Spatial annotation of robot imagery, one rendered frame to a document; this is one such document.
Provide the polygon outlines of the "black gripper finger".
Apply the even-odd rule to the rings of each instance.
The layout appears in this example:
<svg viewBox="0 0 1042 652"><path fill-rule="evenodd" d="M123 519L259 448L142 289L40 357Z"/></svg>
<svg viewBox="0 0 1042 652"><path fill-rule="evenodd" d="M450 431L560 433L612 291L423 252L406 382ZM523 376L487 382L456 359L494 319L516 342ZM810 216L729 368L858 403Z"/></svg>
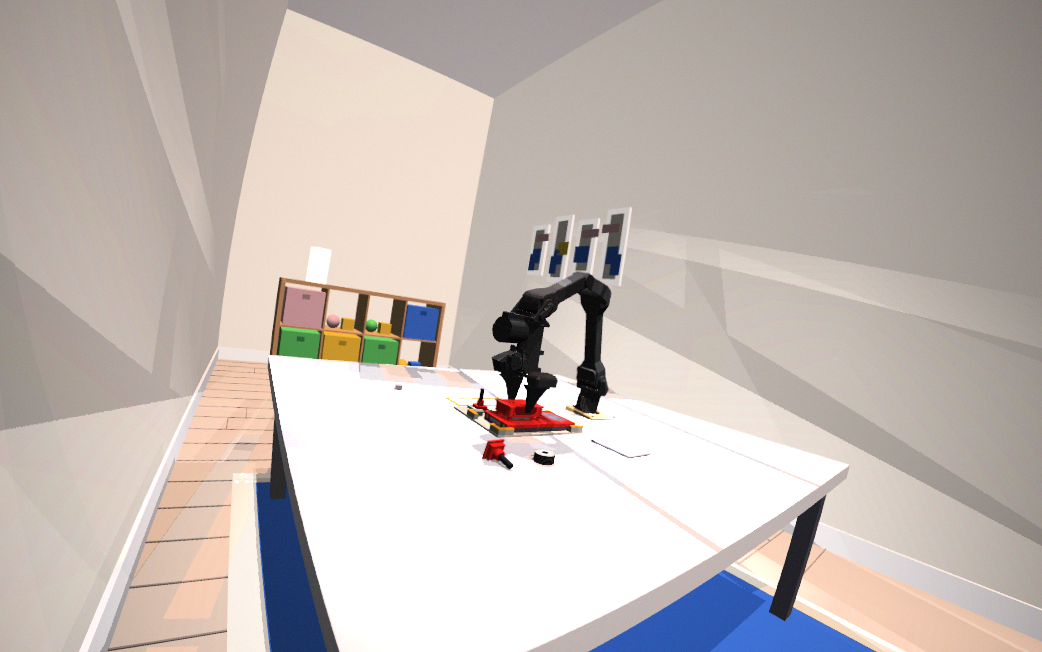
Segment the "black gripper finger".
<svg viewBox="0 0 1042 652"><path fill-rule="evenodd" d="M526 413L530 413L532 411L532 409L534 409L534 406L536 405L536 403L538 402L538 400L541 398L541 396L543 394L545 394L547 390L550 390L550 388L535 388L535 387L532 387L532 386L530 386L528 384L523 384L523 386L527 391L527 394L526 394L526 404L525 404L525 412Z"/></svg>
<svg viewBox="0 0 1042 652"><path fill-rule="evenodd" d="M517 394L518 394L518 392L519 392L519 388L520 388L520 386L522 384L522 381L523 381L524 377L519 376L519 375L518 376L505 376L503 374L499 374L499 376L505 381L508 399L515 399L516 396L517 396Z"/></svg>

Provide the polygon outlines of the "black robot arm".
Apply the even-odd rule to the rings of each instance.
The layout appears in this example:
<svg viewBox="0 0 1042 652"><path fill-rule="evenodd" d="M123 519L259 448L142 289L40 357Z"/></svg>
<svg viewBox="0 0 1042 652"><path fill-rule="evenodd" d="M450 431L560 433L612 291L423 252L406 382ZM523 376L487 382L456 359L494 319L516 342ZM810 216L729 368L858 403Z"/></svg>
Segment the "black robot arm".
<svg viewBox="0 0 1042 652"><path fill-rule="evenodd" d="M601 362L603 314L607 309L611 289L588 273L574 272L567 278L546 289L526 291L514 308L503 311L492 327L496 341L541 346L544 327L550 327L546 318L554 314L559 304L579 293L586 312L585 360L577 368L576 387L580 388L572 407L584 413L600 413L601 396L607 395L606 369ZM524 348L510 350L492 357L494 371L508 374L517 369L526 370Z"/></svg>

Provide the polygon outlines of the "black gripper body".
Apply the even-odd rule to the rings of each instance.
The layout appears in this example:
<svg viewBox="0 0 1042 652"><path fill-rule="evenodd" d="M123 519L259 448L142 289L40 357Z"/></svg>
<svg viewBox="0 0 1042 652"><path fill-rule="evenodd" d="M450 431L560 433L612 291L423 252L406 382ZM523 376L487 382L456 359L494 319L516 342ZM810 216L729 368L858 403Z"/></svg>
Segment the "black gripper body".
<svg viewBox="0 0 1042 652"><path fill-rule="evenodd" d="M522 343L517 343L515 350L519 351L519 348L524 348L527 368L526 370L521 370L520 368L511 371L508 374L503 374L505 376L522 376L527 378L527 384L535 388L557 388L559 379L556 376L549 373L542 373L541 368L538 367L540 355L544 355L544 351L541 350L541 346L527 345ZM527 375L528 374L528 375Z"/></svg>

